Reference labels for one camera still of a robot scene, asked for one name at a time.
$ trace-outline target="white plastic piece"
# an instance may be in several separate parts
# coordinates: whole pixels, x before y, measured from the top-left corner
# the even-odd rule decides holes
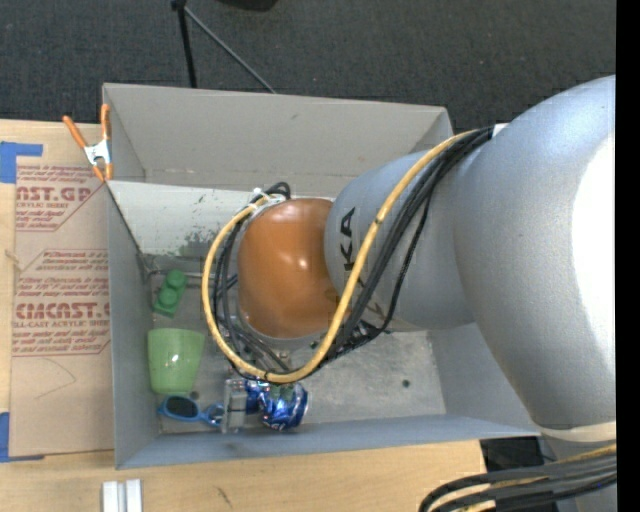
[[[102,484],[102,512],[142,512],[140,479]]]
[[[118,482],[104,482],[102,484],[102,512],[118,512]]]
[[[127,512],[142,512],[142,482],[141,480],[127,480]]]

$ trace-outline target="yellow cable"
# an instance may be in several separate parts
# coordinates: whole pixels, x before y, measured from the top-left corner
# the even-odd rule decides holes
[[[391,193],[387,196],[384,203],[378,210],[376,218],[369,226],[369,230],[362,242],[362,246],[358,251],[358,255],[356,256],[355,262],[353,264],[353,268],[351,274],[349,275],[349,279],[345,285],[344,291],[342,292],[342,296],[340,297],[340,301],[336,308],[336,312],[333,315],[331,320],[331,324],[329,325],[329,330],[327,331],[325,337],[320,343],[318,349],[311,358],[305,363],[304,366],[298,368],[289,373],[274,373],[267,372],[260,368],[257,368],[249,363],[247,363],[244,359],[242,359],[238,354],[234,352],[234,350],[228,345],[224,337],[220,334],[218,327],[213,318],[213,314],[211,313],[211,302],[209,300],[209,275],[211,273],[211,267],[213,265],[213,260],[215,254],[218,250],[218,247],[222,244],[222,241],[226,237],[227,233],[229,233],[236,224],[243,221],[245,217],[249,216],[254,210],[255,205],[249,205],[244,208],[241,212],[236,214],[218,233],[215,240],[211,244],[211,248],[209,249],[209,253],[207,254],[207,258],[204,262],[204,268],[202,270],[202,303],[204,306],[204,314],[207,320],[207,325],[209,326],[209,330],[213,335],[216,343],[222,350],[222,353],[233,362],[233,364],[239,368],[240,370],[253,375],[259,379],[267,380],[274,384],[289,384],[293,382],[297,382],[307,375],[309,375],[313,370],[315,370],[320,362],[324,359],[333,343],[338,330],[340,329],[340,325],[344,320],[344,317],[349,308],[349,303],[351,302],[351,298],[358,284],[358,279],[360,277],[360,273],[364,267],[364,263],[366,261],[367,255],[369,254],[369,250],[373,245],[373,241],[378,234],[378,230],[380,229],[380,225],[386,218],[386,216],[391,211],[391,208],[398,200],[402,192],[409,186],[411,181],[417,176],[417,174],[434,158],[436,158],[440,153],[445,151],[449,146],[454,144],[456,141],[467,135],[469,132],[460,133],[458,135],[454,135],[449,139],[441,142],[436,147],[429,150],[425,153],[411,168],[405,173],[405,175],[400,179],[400,181],[393,188]]]

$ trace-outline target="cardboard sheet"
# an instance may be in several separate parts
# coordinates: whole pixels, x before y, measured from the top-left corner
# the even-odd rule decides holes
[[[0,127],[0,140],[43,148],[16,166],[9,454],[111,448],[108,192],[62,123]]]

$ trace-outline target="cable bundle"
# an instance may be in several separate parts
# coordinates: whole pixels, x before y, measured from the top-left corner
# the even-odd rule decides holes
[[[376,336],[386,330],[389,322],[393,317],[393,312],[397,303],[400,289],[406,272],[411,262],[413,252],[417,245],[420,233],[424,228],[427,213],[433,191],[439,181],[450,171],[465,155],[469,154],[475,148],[491,138],[493,127],[474,130],[453,136],[446,141],[438,144],[435,148],[429,150],[423,155],[401,178],[391,193],[378,210],[378,213],[369,226],[360,250],[354,261],[351,274],[345,285],[345,289],[340,297],[340,301],[336,308],[328,331],[322,341],[318,344],[317,350],[311,356],[309,361],[302,367],[289,371],[286,365],[266,346],[261,340],[238,330],[231,322],[229,313],[228,299],[226,298],[226,290],[232,286],[234,279],[227,278],[229,261],[231,259],[231,247],[240,232],[242,224],[249,218],[257,207],[264,204],[269,199],[269,194],[284,194],[288,196],[288,187],[283,189],[285,184],[277,184],[264,196],[254,198],[242,211],[237,213],[218,233],[213,241],[207,258],[204,262],[203,278],[202,278],[202,301],[204,305],[204,313],[216,343],[220,347],[223,354],[229,359],[231,364],[238,371],[254,376],[263,381],[272,382],[274,384],[287,384],[297,382],[313,372],[317,371],[324,364],[346,354],[347,352],[364,345],[373,340]],[[367,283],[358,296],[355,304],[351,306],[352,297],[355,293],[356,286],[360,282],[360,276],[367,260],[367,255],[376,240],[380,226],[385,218],[391,212],[391,208],[398,201],[400,196],[411,188],[407,199],[404,201],[398,216],[395,218],[391,228],[390,235],[382,242],[382,251],[376,259],[372,272],[369,275]],[[398,240],[404,235],[409,223],[415,217],[420,208],[422,217],[418,223],[418,227],[413,235],[409,250],[405,255],[404,264],[398,275],[396,285],[394,287],[393,297],[387,312],[386,320],[380,327],[373,327],[370,324],[361,321],[367,303],[369,302],[373,291],[375,290],[384,269],[386,268]],[[212,297],[209,294],[209,274],[213,266],[214,259],[221,249],[221,255],[216,265],[216,278],[214,279],[213,305]],[[218,318],[217,301],[218,297],[222,298],[223,320]],[[222,335],[220,329],[228,332],[231,347],[225,336]],[[258,368],[248,363],[240,354],[239,341],[245,344],[245,347],[255,350],[258,353],[267,355],[273,359],[282,370],[283,373],[271,371],[264,368]]]
[[[496,471],[455,480],[431,492],[422,501],[419,511],[522,510],[574,498],[603,489],[616,481],[617,445],[614,443],[543,466]],[[485,488],[460,496],[464,491],[480,485]]]

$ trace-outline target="blue sunglasses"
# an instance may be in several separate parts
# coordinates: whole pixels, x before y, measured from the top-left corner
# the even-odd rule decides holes
[[[219,427],[222,421],[224,406],[213,404],[200,411],[198,404],[185,396],[168,396],[158,407],[158,414],[180,421],[203,421],[212,427]]]

